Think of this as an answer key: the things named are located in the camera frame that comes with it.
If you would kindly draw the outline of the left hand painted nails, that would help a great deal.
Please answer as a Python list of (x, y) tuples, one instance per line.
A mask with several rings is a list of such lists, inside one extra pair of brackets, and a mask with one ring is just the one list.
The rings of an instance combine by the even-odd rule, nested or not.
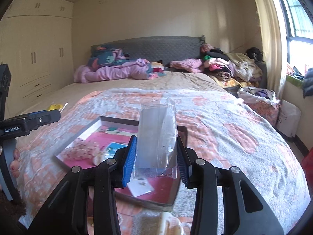
[(16, 148), (16, 143), (10, 144), (7, 148), (5, 148), (4, 156), (6, 161), (11, 161), (8, 165), (11, 176), (17, 179), (20, 176), (20, 152), (19, 149)]

